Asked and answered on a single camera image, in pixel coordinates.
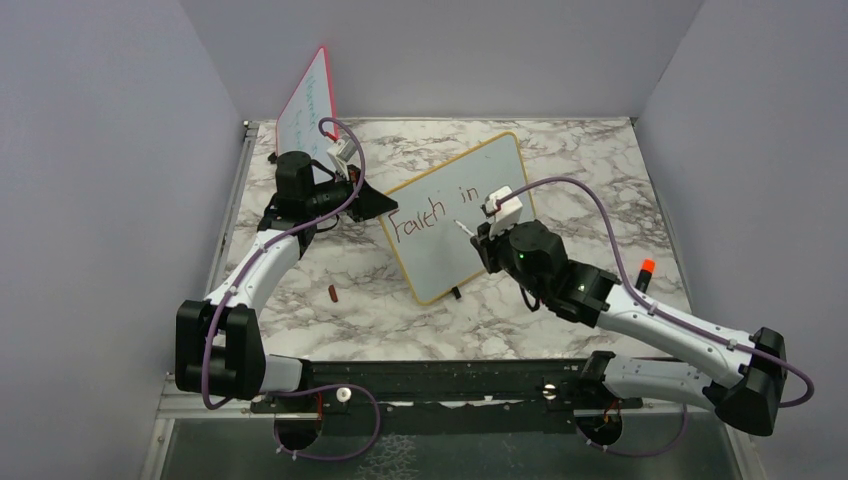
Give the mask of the white dry erase marker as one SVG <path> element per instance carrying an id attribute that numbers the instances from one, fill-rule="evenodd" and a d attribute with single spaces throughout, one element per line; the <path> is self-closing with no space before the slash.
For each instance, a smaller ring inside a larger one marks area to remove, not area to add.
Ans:
<path id="1" fill-rule="evenodd" d="M 469 227 L 460 222 L 459 220 L 453 220 L 454 223 L 460 228 L 460 230 L 466 234 L 467 236 L 473 238 L 476 236 L 475 232 L 473 232 Z"/>

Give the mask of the yellow framed whiteboard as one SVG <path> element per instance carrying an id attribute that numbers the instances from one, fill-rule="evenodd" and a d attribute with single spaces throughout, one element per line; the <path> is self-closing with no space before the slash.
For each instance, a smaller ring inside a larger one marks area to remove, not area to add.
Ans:
<path id="1" fill-rule="evenodd" d="M 503 132 L 386 195 L 397 208 L 379 217 L 414 299 L 428 305 L 485 271 L 469 230 L 487 220 L 486 197 L 528 183 L 517 136 Z"/>

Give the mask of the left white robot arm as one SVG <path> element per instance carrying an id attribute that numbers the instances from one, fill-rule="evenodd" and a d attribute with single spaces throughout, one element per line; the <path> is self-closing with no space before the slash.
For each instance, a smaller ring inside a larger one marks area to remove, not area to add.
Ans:
<path id="1" fill-rule="evenodd" d="M 305 255 L 319 224 L 345 214 L 355 222 L 397 209 L 371 187 L 361 168 L 317 182 L 317 160 L 302 151 L 275 159 L 276 191 L 253 244 L 230 276 L 202 300 L 186 300 L 176 314 L 175 383 L 208 397 L 251 400 L 276 393 L 298 411 L 313 401 L 305 361 L 265 353 L 258 319 L 283 276 Z"/>

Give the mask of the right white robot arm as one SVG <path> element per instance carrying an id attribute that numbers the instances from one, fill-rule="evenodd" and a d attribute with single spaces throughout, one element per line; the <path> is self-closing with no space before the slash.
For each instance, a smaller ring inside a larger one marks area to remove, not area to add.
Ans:
<path id="1" fill-rule="evenodd" d="M 579 398 L 656 399 L 712 411 L 745 433 L 769 436 L 786 383 L 785 341 L 713 324 L 631 291 L 614 274 L 568 258 L 561 237 L 538 220 L 471 236 L 487 272 L 507 273 L 557 317 L 616 332 L 668 354 L 649 360 L 598 353 L 577 380 Z"/>

